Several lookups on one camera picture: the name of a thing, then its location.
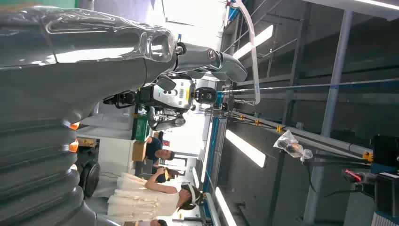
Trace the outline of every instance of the woman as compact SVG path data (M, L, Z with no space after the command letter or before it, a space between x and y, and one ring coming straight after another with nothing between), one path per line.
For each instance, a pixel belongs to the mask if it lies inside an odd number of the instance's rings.
M190 184L182 184L177 192L173 186L156 183L164 173L165 169L159 168L148 181L123 174L108 200L106 217L115 222L149 221L157 216L172 216L176 209L192 210L203 203L204 194Z

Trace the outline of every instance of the cable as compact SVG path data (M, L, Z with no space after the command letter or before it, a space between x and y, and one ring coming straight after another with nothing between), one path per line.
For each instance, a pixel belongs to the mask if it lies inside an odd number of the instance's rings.
M120 175L117 175L117 174L114 174L114 173L111 173L111 172L101 172L100 175L102 175L103 173L108 173L108 174L112 174L114 176L120 177Z
M108 178L118 178L118 177L110 177L110 176L107 176L107 175L101 175L101 174L100 174L100 176L102 176L102 177L108 177Z
M335 195L335 194L356 193L356 192L361 192L361 191L359 191L359 190L341 190L341 191L335 191L335 192L332 192L332 193L330 193L330 194L324 195L323 198L326 198L326 197L329 197L329 196L332 196L332 195Z
M313 190L315 193L318 193L318 192L316 192L316 189L314 189L313 183L311 182L311 169L310 169L309 165L306 165L306 168L307 168L307 170L308 170L308 180L309 180L309 184L310 184L312 190Z

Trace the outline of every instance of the wheel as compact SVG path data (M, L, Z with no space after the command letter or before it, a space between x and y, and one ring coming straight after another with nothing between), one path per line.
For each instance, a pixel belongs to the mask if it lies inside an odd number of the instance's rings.
M96 161L86 163L80 175L79 186L82 187L85 198L91 197L97 187L100 176L100 164Z

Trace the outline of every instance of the green box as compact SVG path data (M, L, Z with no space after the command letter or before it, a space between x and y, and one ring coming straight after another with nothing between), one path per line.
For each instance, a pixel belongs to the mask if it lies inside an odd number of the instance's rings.
M150 134L150 126L148 125L147 118L139 115L137 118L136 127L136 140L144 141Z

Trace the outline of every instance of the fluorescent light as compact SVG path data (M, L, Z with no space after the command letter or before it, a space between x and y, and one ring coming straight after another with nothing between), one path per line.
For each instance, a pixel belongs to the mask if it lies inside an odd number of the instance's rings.
M273 25L270 25L264 31L262 31L259 35L255 36L255 46L259 46L264 43L273 35ZM233 57L236 59L240 59L247 52L251 51L251 43L248 42L245 46L241 47L237 52L234 53Z
M201 182L202 183L204 183L204 181L205 181L205 171L207 171L208 152L209 152L209 144L211 143L211 134L212 134L212 123L209 124L207 145L205 147L204 164L203 164L202 173L201 173Z
M192 168L192 173L194 175L194 184L195 184L196 188L199 188L200 181L198 180L197 171L196 171L195 167Z
M239 148L246 156L254 161L258 166L263 167L266 155L252 145L235 135L230 130L226 130L226 138L230 140L237 148Z
M204 75L201 79L208 80L208 81L220 81L219 79L217 79L215 77L207 76L207 75Z
M217 202L219 203L219 206L222 209L224 217L226 218L227 225L228 226L237 226L236 222L234 221L233 215L231 214L229 207L227 206L226 200L224 200L223 195L220 192L219 187L216 188L215 195L216 195Z
M382 3L382 2L379 2L379 1L373 1L373 0L355 0L355 1L361 1L361 2L372 4L372 5L375 5L375 6L382 6L382 7L386 7L386 8L392 8L392 9L399 10L399 6L395 6L395 5L391 5L391 4L387 4L387 3Z

